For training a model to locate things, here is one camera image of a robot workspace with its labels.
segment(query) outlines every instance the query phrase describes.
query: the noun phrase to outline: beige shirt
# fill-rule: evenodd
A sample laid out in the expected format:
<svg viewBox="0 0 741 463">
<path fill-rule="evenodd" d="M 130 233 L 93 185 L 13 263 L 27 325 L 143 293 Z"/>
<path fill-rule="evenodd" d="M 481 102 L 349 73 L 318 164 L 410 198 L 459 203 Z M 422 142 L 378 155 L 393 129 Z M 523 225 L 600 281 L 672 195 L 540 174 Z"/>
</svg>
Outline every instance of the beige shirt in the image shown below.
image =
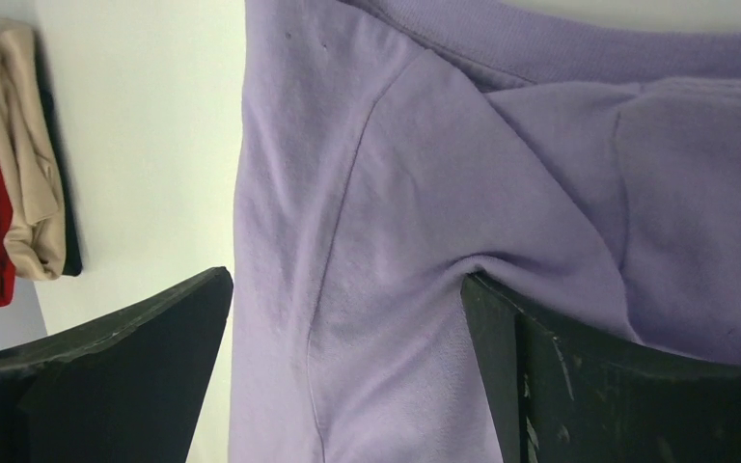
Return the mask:
<svg viewBox="0 0 741 463">
<path fill-rule="evenodd" d="M 35 38 L 12 21 L 0 32 L 0 165 L 13 204 L 4 246 L 16 274 L 54 280 L 66 257 L 64 195 L 41 108 Z"/>
</svg>

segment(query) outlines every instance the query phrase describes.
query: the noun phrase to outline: lavender fabric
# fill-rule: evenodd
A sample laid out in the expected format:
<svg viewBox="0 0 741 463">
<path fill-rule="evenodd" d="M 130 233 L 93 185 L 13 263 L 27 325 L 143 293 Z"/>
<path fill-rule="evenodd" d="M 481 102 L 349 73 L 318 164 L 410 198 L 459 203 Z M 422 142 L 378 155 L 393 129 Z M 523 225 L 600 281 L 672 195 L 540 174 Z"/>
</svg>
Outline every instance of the lavender fabric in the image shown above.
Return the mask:
<svg viewBox="0 0 741 463">
<path fill-rule="evenodd" d="M 476 270 L 741 364 L 741 34 L 353 3 L 247 2 L 232 462 L 501 461 Z"/>
</svg>

